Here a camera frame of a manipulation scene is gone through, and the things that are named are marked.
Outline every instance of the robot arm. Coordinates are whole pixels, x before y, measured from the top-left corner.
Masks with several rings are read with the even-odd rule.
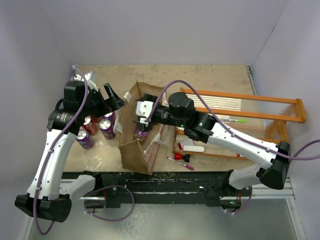
[[[49,115],[45,148],[36,175],[26,194],[16,197],[15,206],[31,217],[34,215],[33,202],[36,191],[38,191],[37,217],[64,222],[74,201],[86,193],[102,187],[102,179],[99,173],[85,171],[78,179],[60,188],[68,153],[85,121],[85,117],[92,115],[94,118],[98,118],[125,105],[124,101],[114,93],[108,83],[104,85],[104,88],[109,98],[104,100],[100,90],[92,81],[93,73],[90,72],[85,76],[88,79],[89,92],[82,111],[58,139],[54,148],[50,149],[55,139],[74,117],[84,99],[85,85],[83,79],[77,75],[73,81],[67,82],[64,87],[64,98],[57,103],[55,110]],[[48,151],[51,151],[51,154],[44,169],[40,187],[37,187]]]
[[[198,112],[194,102],[184,92],[173,93],[169,99],[169,107],[158,105],[149,122],[145,119],[151,113],[155,96],[145,94],[136,103],[136,123],[139,130],[146,132],[152,129],[155,124],[183,127],[184,134],[190,139],[208,144],[218,145],[239,153],[256,164],[241,170],[230,170],[225,176],[222,188],[241,190],[247,186],[264,184],[272,189],[281,190],[284,188],[290,161],[280,157],[274,150],[285,155],[290,155],[290,145],[284,141],[279,144],[261,141],[240,131],[228,127],[236,135],[250,140],[251,142],[265,146],[268,150],[245,143],[231,135],[222,124],[206,113]]]

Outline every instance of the purple soda can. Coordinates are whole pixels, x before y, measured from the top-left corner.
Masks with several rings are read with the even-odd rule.
[[[110,113],[104,115],[104,116],[103,116],[103,119],[109,120],[109,121],[111,122],[111,124],[114,125],[115,122],[116,122],[116,114],[115,114],[114,111],[113,111],[113,112],[110,112]]]
[[[99,123],[99,128],[106,139],[113,139],[116,136],[114,133],[114,125],[108,119],[103,119]]]
[[[144,141],[148,136],[148,131],[139,131],[139,126],[136,126],[133,136],[135,137],[135,139]]]
[[[95,143],[92,136],[84,129],[79,130],[76,140],[84,149],[92,148]]]

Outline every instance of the white wall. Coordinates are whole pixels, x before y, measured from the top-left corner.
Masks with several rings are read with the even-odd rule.
[[[288,0],[40,0],[72,64],[252,65]]]
[[[305,124],[288,126],[292,153],[320,139],[320,1],[290,0],[278,24],[253,65],[259,95],[301,98]],[[301,156],[320,154],[319,145]],[[294,161],[290,177],[298,213],[309,240],[320,235],[320,159]]]
[[[25,194],[43,153],[48,115],[71,73],[37,0],[0,1],[0,233],[16,240]]]

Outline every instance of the green marker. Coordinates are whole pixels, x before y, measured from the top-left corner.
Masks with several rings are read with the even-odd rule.
[[[220,118],[223,122],[238,122],[238,123],[246,123],[247,120],[245,119],[229,119],[229,118]]]

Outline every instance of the tabletop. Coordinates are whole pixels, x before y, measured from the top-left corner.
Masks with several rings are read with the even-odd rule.
[[[105,99],[108,98],[103,88],[106,83],[110,83],[116,94],[122,97],[136,82],[164,87],[177,79],[187,81],[197,90],[253,94],[244,65],[80,65],[78,68],[84,74],[90,71],[96,74],[96,85],[101,89]],[[181,83],[172,85],[167,90],[167,96],[178,92],[180,87],[186,88]],[[169,129],[162,135],[162,139],[168,139],[168,142],[159,146],[153,171],[189,171],[166,158],[166,156],[173,155],[174,129],[173,127]],[[100,131],[92,137],[95,143],[91,149],[83,149],[78,142],[74,142],[64,171],[126,171],[122,168],[118,137],[105,139]],[[195,171],[228,171],[242,169],[254,163],[247,159],[192,155],[189,164],[194,167]]]

